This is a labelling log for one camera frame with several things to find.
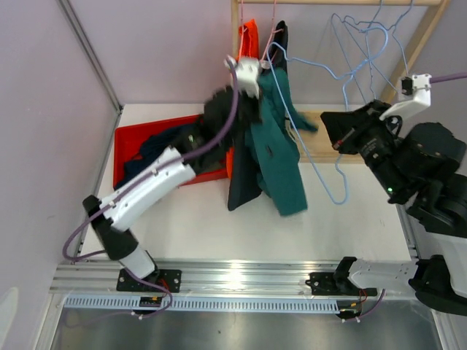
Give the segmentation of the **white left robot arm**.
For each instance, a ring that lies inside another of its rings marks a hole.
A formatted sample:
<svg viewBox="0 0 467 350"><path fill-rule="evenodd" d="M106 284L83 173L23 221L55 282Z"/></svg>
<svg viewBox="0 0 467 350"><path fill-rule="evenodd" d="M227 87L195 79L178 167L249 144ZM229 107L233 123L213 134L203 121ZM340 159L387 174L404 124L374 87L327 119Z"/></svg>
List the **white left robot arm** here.
<svg viewBox="0 0 467 350"><path fill-rule="evenodd" d="M119 262L144 292L158 284L157 265L130 227L152 205L224 159L240 134L260 122L261 93L227 86L205 102L193 121L164 131L156 159L111 195L88 196L82 205L104 252Z"/></svg>

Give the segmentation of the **teal green shorts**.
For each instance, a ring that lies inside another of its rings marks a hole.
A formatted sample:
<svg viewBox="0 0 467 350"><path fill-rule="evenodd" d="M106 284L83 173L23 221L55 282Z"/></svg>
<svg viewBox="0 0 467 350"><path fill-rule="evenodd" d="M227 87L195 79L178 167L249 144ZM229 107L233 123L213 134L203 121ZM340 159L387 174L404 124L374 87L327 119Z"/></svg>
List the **teal green shorts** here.
<svg viewBox="0 0 467 350"><path fill-rule="evenodd" d="M300 152L286 127L291 117L303 131L318 132L318 126L308 121L294 107L286 71L277 68L260 75L260 122L245 133L245 145L259 166L256 174L259 188L269 196L283 217L308 208L306 193L298 167Z"/></svg>

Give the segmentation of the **blue hanger of navy shorts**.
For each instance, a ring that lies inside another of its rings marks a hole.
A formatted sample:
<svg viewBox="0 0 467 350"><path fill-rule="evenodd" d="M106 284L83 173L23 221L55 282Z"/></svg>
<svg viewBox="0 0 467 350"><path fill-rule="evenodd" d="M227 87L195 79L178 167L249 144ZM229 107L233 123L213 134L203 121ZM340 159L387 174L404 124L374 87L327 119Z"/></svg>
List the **blue hanger of navy shorts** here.
<svg viewBox="0 0 467 350"><path fill-rule="evenodd" d="M367 102L366 94L358 78L359 73L366 67L368 68L370 76L369 90L371 92L371 97L377 97L374 90L373 70L376 68L374 61L384 53L389 42L388 30L384 25L377 22L383 4L383 1L378 1L377 10L370 20L359 21L351 15L341 16L337 13L331 15L331 29L347 66L347 72L344 73L344 82L341 87L346 111L350 110L347 88L352 83L355 84L362 102L364 104ZM382 35L380 48L374 52L371 50L370 45L370 38L373 34L377 36Z"/></svg>

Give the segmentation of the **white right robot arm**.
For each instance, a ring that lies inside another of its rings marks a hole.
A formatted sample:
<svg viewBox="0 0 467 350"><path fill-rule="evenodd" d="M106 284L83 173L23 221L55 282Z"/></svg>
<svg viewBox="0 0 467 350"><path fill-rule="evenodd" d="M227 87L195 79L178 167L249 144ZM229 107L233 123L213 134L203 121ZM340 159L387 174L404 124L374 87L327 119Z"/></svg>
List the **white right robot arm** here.
<svg viewBox="0 0 467 350"><path fill-rule="evenodd" d="M466 143L438 122L416 124L400 134L404 113L381 101L351 112L320 116L332 147L359 155L387 194L436 244L430 254L406 261L344 257L330 286L308 280L327 295L375 295L378 289L413 295L446 314L466 314L466 177L459 167Z"/></svg>

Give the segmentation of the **navy blue shorts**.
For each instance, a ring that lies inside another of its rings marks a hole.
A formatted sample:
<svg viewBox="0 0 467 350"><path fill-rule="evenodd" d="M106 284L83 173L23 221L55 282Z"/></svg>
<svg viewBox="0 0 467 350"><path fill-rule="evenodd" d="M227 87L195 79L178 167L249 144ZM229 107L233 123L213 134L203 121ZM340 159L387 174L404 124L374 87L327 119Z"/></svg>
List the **navy blue shorts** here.
<svg viewBox="0 0 467 350"><path fill-rule="evenodd" d="M178 125L171 128L167 128L162 131L160 128L156 128L155 132L149 135L146 139L136 138L135 136L125 136L124 141L126 145L132 143L138 146L138 150L129 153L126 148L126 158L119 170L123 172L119 182L115 182L114 188L121 188L127 184L136 175L146 169L153 161L155 161L172 142L175 141L176 137L181 132L186 131L194 126L194 123L188 123L184 125Z"/></svg>

